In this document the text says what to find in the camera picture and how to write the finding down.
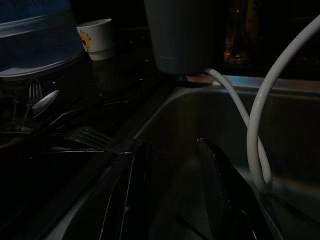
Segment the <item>white printed mug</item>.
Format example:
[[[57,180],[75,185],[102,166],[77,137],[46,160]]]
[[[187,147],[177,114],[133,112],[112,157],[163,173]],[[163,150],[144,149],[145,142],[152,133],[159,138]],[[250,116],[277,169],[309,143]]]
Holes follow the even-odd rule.
[[[116,55],[116,41],[111,18],[79,24],[76,30],[84,50],[92,61],[103,61]]]

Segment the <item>grey water filter canister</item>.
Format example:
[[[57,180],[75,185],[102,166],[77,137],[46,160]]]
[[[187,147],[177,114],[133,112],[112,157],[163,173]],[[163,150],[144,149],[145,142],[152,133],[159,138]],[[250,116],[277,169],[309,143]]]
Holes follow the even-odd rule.
[[[156,67],[198,73],[222,61],[227,0],[143,0]]]

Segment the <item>silver spoon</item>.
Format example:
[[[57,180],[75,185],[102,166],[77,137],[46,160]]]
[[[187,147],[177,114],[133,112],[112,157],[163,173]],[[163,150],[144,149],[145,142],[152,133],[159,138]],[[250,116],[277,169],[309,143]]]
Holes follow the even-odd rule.
[[[40,114],[42,114],[57,98],[60,91],[54,90],[51,93],[47,94],[45,97],[40,99],[37,103],[32,106],[32,117],[36,118]]]

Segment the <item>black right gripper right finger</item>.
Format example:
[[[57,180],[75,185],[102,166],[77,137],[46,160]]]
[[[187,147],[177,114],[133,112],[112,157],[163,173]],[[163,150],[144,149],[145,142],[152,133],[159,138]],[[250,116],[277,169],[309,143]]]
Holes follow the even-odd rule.
[[[216,144],[198,138],[196,159],[212,240],[284,240],[271,204],[259,204],[249,184]],[[209,240],[181,215],[175,220],[198,240]]]

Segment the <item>white stacked plastic drawers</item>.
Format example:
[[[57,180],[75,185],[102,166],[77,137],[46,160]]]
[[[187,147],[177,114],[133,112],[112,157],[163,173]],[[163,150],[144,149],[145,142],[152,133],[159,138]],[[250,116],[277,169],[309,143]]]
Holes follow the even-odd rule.
[[[83,53],[69,0],[0,0],[0,78],[57,68]]]

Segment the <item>olive oil bottle green cap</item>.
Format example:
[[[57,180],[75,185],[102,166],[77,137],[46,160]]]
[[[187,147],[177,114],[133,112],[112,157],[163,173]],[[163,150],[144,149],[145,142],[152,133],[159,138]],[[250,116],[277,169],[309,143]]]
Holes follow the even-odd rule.
[[[224,61],[243,64],[252,60],[259,41],[262,0],[229,0]]]

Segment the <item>stainless steel sink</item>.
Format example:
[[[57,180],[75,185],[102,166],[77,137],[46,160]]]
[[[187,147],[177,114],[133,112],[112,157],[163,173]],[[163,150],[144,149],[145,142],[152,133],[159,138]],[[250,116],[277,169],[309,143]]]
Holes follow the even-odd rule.
[[[125,79],[121,86],[147,94],[122,128],[102,124],[116,142],[143,138],[153,143],[155,196],[161,206],[150,237],[195,239],[187,224],[207,237],[209,215],[193,155],[198,137],[216,143],[249,185],[246,126],[227,91],[216,82],[184,82],[159,75]],[[260,134],[273,189],[259,196],[276,239],[320,240],[320,81],[279,79],[264,107]]]

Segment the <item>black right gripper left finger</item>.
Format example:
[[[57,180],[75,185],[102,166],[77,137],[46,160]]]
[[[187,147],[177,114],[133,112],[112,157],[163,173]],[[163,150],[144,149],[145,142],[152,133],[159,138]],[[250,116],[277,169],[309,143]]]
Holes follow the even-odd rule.
[[[106,207],[99,240],[147,240],[153,147],[141,143],[128,155]]]

